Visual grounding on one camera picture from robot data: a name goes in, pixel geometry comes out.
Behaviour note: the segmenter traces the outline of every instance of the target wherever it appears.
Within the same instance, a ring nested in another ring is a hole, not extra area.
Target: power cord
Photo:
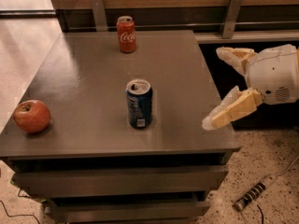
[[[297,156],[291,164],[281,172],[275,173],[273,175],[267,175],[264,177],[260,182],[255,185],[252,189],[246,192],[240,199],[238,199],[234,204],[233,207],[242,212],[245,207],[247,207],[252,201],[255,201],[258,197],[261,196],[262,192],[266,189],[269,189],[270,186],[278,179],[279,176],[286,174],[292,166],[299,160],[299,156]],[[260,210],[262,216],[262,224],[263,224],[263,211],[262,208],[257,204],[257,207]]]
[[[21,189],[19,190],[18,197],[31,199],[31,197],[29,197],[29,196],[21,196],[20,193],[21,193]],[[39,220],[37,219],[37,217],[35,215],[30,215],[30,214],[10,215],[7,211],[7,208],[6,208],[5,204],[1,200],[0,200],[0,203],[3,205],[3,208],[4,208],[4,210],[5,210],[8,217],[10,217],[10,218],[14,218],[14,217],[33,217],[37,221],[37,223],[40,224]]]

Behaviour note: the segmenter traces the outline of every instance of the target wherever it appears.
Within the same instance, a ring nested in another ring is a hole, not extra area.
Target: pepsi can
[[[128,82],[125,90],[128,104],[129,123],[137,129],[147,128],[151,121],[152,88],[145,79]]]

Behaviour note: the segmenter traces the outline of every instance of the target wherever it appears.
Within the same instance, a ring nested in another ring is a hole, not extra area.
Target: apple
[[[41,101],[24,101],[15,108],[12,118],[16,125],[25,132],[39,133],[50,124],[50,111]]]

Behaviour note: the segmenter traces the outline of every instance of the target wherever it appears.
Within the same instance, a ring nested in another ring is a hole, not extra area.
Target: red soda can
[[[117,22],[120,50],[130,53],[135,50],[135,23],[130,16],[122,16]]]

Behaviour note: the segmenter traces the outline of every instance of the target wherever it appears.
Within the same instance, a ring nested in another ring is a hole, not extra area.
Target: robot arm
[[[225,96],[221,104],[203,120],[203,128],[210,131],[223,127],[231,121],[253,113],[262,103],[262,95],[253,88],[239,91],[236,86]]]
[[[249,89],[234,87],[203,119],[205,130],[218,129],[257,110],[257,106],[293,103],[299,99],[299,50],[292,45],[265,49],[218,48],[217,55],[245,77]]]

